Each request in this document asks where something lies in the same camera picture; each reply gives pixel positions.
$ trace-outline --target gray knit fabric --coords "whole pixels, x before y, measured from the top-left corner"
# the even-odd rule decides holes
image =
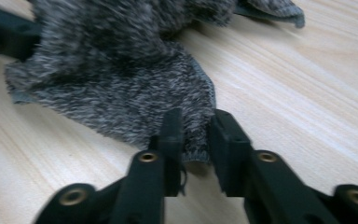
[[[305,25],[303,10],[290,0],[239,0],[235,13],[269,21],[291,22],[296,28]]]
[[[146,149],[163,114],[181,108],[184,161],[209,160],[212,81],[171,37],[193,20],[227,25],[235,0],[34,0],[41,42],[7,66],[15,103],[38,103]]]

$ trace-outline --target wooden table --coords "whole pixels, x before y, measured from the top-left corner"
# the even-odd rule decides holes
[[[234,16],[199,24],[180,41],[212,78],[218,108],[232,113],[255,148],[281,154],[325,193],[358,185],[358,0],[296,0],[307,25]],[[31,18],[23,0],[0,7]],[[137,149],[40,105],[13,105],[0,57],[0,223],[30,223],[58,189],[101,189],[126,174]],[[185,197],[167,199],[167,223],[247,223],[242,200],[219,192],[211,170],[190,175]]]

